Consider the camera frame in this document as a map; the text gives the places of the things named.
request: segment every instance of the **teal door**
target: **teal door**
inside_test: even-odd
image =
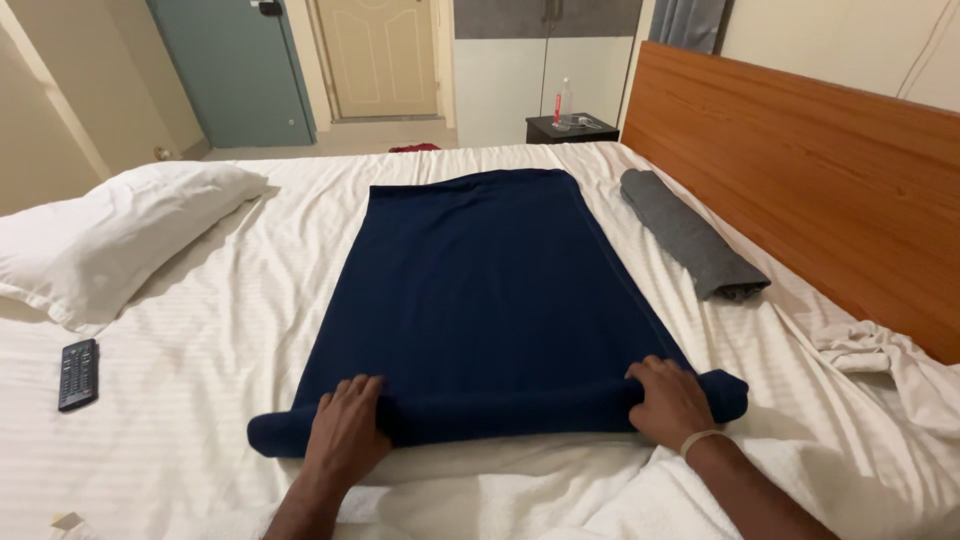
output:
[[[211,146],[312,143],[310,105],[279,1],[262,10],[251,0],[148,2]]]

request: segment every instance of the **hand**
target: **hand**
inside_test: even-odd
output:
[[[707,396],[689,371],[677,362],[650,355],[627,370],[643,384],[643,403],[630,409],[630,423],[674,452],[693,433],[716,430]]]
[[[382,389],[381,377],[358,375],[341,380],[335,392],[320,398],[302,475],[346,495],[387,456],[390,439],[376,428],[376,401]]]

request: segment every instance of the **black nightstand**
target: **black nightstand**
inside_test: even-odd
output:
[[[574,112],[574,121],[577,116],[585,116],[593,120],[600,129],[579,126],[574,123],[569,131],[558,132],[553,127],[553,116],[538,116],[527,118],[527,144],[562,144],[565,142],[596,142],[598,140],[612,140],[620,138],[620,130],[605,124],[585,112]]]

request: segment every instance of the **floor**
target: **floor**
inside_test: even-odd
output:
[[[330,156],[384,154],[396,146],[431,142],[443,149],[458,148],[457,130],[448,129],[442,118],[406,122],[350,122],[334,124],[317,134],[312,146],[271,148],[214,148],[204,161],[286,160]]]

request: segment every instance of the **navy blue towel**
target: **navy blue towel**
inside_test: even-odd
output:
[[[395,446],[630,431],[631,362],[683,352],[562,170],[372,186],[292,410],[253,418],[261,454],[303,457],[317,403],[341,379],[384,375],[377,423]],[[698,377],[717,422],[747,383]]]

